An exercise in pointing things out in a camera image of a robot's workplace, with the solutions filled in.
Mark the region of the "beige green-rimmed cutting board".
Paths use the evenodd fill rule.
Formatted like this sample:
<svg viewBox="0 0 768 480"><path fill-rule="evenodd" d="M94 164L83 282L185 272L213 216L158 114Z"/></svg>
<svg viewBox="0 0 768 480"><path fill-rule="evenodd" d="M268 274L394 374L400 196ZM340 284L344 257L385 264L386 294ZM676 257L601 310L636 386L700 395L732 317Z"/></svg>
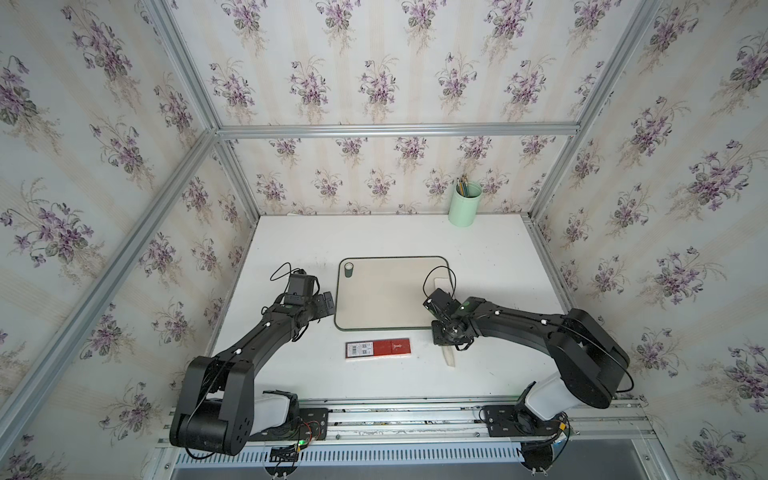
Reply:
<svg viewBox="0 0 768 480"><path fill-rule="evenodd" d="M347 257L340 261L335 326L341 331L426 330L423 306L436 288L452 290L442 256Z"/></svg>

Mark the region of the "white ceramic knife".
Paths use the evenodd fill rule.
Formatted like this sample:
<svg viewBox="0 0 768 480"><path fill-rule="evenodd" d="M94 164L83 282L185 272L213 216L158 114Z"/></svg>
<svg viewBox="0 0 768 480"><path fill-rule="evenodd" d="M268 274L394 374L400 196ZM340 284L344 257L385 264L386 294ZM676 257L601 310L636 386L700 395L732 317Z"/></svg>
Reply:
<svg viewBox="0 0 768 480"><path fill-rule="evenodd" d="M452 287L450 280L447 277L438 277L434 280L434 287L436 289L442 289L448 294L451 293ZM452 346L442 346L441 351L443 354L444 361L446 365L449 368L454 368L456 366L455 356L454 356L454 349Z"/></svg>

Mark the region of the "red rectangular box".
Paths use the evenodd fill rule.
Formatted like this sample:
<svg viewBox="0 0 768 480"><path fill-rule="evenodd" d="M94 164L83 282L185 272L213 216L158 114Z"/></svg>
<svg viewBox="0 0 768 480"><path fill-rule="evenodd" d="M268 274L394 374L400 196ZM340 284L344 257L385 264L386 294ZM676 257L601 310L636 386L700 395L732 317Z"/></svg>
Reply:
<svg viewBox="0 0 768 480"><path fill-rule="evenodd" d="M412 348L408 338L355 341L345 343L344 354L347 361L406 357Z"/></svg>

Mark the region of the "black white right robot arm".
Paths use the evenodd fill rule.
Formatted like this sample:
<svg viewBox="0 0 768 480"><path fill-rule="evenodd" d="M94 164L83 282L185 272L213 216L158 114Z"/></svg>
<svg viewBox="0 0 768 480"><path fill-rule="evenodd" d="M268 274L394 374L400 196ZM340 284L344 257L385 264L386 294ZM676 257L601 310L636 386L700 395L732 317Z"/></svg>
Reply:
<svg viewBox="0 0 768 480"><path fill-rule="evenodd" d="M514 407L529 423L551 421L583 404L608 408L629 377L629 356L586 311L541 314L508 308L479 297L460 302L442 289L423 303L432 315L433 343L458 351L476 339L495 338L547 354L557 372L534 381Z"/></svg>

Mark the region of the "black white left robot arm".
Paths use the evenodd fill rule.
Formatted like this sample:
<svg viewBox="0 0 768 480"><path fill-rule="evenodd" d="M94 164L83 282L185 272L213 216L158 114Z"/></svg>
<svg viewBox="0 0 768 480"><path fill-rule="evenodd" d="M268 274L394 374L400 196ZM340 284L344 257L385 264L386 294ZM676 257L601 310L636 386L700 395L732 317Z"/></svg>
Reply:
<svg viewBox="0 0 768 480"><path fill-rule="evenodd" d="M234 456L254 427L254 379L268 360L298 340L310 322L335 313L329 292L279 295L248 333L218 354L198 356L186 369L169 440L175 447Z"/></svg>

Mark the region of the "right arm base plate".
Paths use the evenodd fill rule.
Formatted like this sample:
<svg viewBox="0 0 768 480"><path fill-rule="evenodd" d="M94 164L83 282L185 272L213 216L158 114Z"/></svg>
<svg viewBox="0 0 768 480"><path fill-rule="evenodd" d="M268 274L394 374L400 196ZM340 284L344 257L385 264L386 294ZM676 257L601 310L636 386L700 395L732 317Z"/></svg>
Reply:
<svg viewBox="0 0 768 480"><path fill-rule="evenodd" d="M553 419L541 420L525 406L486 405L480 410L481 421L493 438L557 437L568 423L565 412Z"/></svg>

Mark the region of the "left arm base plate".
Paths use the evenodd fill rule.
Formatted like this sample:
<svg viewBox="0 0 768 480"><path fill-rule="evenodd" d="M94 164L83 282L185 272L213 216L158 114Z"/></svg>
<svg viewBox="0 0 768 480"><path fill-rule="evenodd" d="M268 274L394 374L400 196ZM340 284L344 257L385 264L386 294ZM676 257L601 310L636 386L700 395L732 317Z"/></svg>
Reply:
<svg viewBox="0 0 768 480"><path fill-rule="evenodd" d="M283 425L252 434L249 442L299 441L300 444L325 440L328 430L327 408L300 408Z"/></svg>

